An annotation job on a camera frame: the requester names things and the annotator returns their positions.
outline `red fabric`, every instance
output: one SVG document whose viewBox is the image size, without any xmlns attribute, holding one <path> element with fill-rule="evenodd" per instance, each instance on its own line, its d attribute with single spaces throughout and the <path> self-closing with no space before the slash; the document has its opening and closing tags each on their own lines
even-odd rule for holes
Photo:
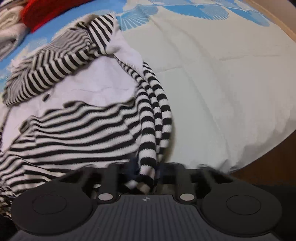
<svg viewBox="0 0 296 241">
<path fill-rule="evenodd" d="M 22 21 L 33 33 L 42 25 L 68 9 L 90 1 L 91 0 L 29 0 L 22 11 Z"/>
</svg>

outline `white bedsheet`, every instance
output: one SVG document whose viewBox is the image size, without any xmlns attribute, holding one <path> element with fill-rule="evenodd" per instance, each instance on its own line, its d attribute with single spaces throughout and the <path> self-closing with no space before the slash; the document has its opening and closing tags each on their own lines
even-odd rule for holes
<svg viewBox="0 0 296 241">
<path fill-rule="evenodd" d="M 242 168 L 296 130 L 296 43 L 229 11 L 201 20 L 165 8 L 124 37 L 153 68 L 169 99 L 169 161 Z"/>
</svg>

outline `blue patterned bedspread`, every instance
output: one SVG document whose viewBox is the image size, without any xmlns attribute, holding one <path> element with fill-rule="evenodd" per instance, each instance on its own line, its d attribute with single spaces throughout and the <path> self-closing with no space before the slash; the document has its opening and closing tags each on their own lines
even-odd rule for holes
<svg viewBox="0 0 296 241">
<path fill-rule="evenodd" d="M 254 24 L 268 27 L 269 22 L 261 13 L 244 4 L 242 0 L 135 0 L 132 9 L 126 9 L 126 0 L 93 0 L 73 8 L 51 20 L 33 34 L 26 36 L 22 44 L 6 59 L 0 62 L 0 91 L 9 77 L 13 61 L 21 59 L 34 49 L 49 43 L 52 37 L 68 23 L 88 14 L 115 12 L 122 31 L 146 24 L 159 8 L 176 14 L 205 20 L 225 20 L 233 12 Z"/>
</svg>

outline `bed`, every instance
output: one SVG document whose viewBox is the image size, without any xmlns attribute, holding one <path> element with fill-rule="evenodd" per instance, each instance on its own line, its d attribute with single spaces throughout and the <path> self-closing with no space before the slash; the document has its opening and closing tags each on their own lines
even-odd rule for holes
<svg viewBox="0 0 296 241">
<path fill-rule="evenodd" d="M 257 184 L 296 183 L 296 43 L 240 0 L 93 0 L 29 34 L 0 63 L 0 88 L 13 65 L 75 19 L 109 12 L 166 91 L 166 161 Z"/>
</svg>

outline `white towel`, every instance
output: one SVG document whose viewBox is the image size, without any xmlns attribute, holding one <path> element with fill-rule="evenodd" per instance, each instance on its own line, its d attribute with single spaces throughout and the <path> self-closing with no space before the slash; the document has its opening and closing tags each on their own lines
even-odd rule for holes
<svg viewBox="0 0 296 241">
<path fill-rule="evenodd" d="M 0 61 L 22 42 L 28 31 L 29 28 L 23 23 L 0 31 Z"/>
<path fill-rule="evenodd" d="M 0 12 L 0 30 L 9 28 L 10 26 L 18 23 L 21 19 L 21 12 L 23 6 L 16 6 L 11 9 L 4 9 Z"/>
</svg>

